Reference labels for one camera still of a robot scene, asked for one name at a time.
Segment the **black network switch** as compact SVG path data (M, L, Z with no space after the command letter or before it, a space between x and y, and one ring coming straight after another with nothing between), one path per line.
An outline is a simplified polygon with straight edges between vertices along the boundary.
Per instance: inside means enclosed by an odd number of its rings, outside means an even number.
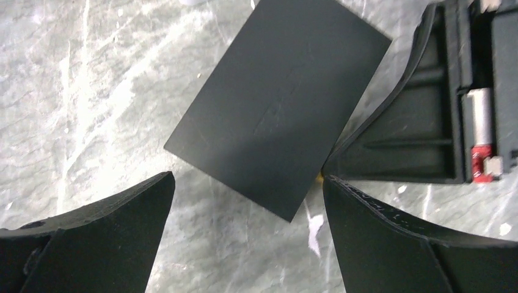
M391 42L338 1L260 1L164 148L290 222Z

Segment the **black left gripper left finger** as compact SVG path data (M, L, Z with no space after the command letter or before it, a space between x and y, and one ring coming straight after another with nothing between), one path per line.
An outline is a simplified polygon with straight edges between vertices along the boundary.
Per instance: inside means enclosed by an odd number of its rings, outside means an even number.
M1 230L2 292L144 292L175 178L127 190L18 229Z

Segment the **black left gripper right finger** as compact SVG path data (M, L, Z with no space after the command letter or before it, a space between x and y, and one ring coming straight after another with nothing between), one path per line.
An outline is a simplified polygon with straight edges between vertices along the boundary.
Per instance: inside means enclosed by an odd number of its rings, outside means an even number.
M334 176L323 182L347 292L516 292L517 242L440 226Z

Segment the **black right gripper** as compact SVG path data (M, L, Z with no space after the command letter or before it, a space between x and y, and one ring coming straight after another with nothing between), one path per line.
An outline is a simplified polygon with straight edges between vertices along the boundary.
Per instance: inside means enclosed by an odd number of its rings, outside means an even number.
M458 1L425 8L402 77L322 174L460 184L516 168L517 1Z

